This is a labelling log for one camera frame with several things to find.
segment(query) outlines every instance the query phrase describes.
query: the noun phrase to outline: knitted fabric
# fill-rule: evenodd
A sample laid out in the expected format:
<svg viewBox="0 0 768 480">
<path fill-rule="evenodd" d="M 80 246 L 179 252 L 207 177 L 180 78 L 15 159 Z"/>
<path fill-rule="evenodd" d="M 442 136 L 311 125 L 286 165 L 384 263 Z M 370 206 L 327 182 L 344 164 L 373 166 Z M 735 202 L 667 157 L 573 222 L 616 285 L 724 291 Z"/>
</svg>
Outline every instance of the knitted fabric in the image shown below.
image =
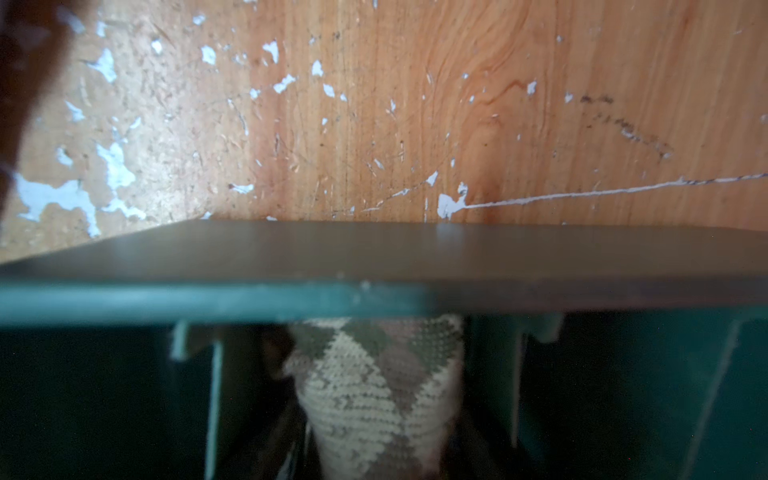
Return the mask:
<svg viewBox="0 0 768 480">
<path fill-rule="evenodd" d="M 326 480 L 436 478 L 461 407 L 463 323 L 308 320 L 286 361 Z"/>
</svg>

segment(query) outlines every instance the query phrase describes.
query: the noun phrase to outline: beige knit pattern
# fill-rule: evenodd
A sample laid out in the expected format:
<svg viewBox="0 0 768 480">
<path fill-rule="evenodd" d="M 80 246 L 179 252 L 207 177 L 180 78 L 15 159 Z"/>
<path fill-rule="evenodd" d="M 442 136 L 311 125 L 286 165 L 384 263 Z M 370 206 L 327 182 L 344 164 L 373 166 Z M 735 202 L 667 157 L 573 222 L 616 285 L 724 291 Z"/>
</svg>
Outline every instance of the beige knit pattern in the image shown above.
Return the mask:
<svg viewBox="0 0 768 480">
<path fill-rule="evenodd" d="M 462 319 L 310 320 L 286 372 L 326 480 L 434 478 L 462 397 Z"/>
</svg>

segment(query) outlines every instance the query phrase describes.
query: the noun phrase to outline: crocheted fabric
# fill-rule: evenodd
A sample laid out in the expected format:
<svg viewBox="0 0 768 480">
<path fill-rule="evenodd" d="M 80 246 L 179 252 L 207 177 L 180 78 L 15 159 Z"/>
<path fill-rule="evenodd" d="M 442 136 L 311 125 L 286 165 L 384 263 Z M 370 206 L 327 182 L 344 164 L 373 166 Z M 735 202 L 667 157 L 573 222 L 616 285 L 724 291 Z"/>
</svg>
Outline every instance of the crocheted fabric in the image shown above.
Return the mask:
<svg viewBox="0 0 768 480">
<path fill-rule="evenodd" d="M 316 319 L 290 331 L 285 371 L 326 480 L 438 476 L 461 407 L 461 317 Z"/>
</svg>

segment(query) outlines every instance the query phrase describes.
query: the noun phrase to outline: wooden surface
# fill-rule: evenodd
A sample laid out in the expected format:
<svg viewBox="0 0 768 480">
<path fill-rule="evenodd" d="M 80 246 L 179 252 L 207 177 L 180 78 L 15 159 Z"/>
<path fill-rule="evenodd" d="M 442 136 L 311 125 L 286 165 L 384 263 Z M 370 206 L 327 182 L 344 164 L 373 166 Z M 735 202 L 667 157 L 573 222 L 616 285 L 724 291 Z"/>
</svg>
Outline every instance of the wooden surface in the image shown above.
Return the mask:
<svg viewBox="0 0 768 480">
<path fill-rule="evenodd" d="M 51 34 L 0 42 L 0 260 L 91 240 L 78 208 L 18 216 L 70 180 L 102 238 L 206 212 L 768 230 L 764 0 L 104 0 L 68 4 L 81 34 L 27 3 L 8 24 Z"/>
</svg>

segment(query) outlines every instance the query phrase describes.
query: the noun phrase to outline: scratched wooden desk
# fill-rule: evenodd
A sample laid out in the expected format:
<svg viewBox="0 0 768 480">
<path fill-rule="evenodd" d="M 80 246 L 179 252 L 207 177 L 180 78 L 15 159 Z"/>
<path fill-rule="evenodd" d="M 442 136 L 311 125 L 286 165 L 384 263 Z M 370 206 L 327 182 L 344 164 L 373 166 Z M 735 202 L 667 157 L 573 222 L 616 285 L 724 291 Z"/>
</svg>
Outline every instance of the scratched wooden desk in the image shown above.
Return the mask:
<svg viewBox="0 0 768 480">
<path fill-rule="evenodd" d="M 0 260 L 195 217 L 768 230 L 768 3 L 28 2 Z"/>
</svg>

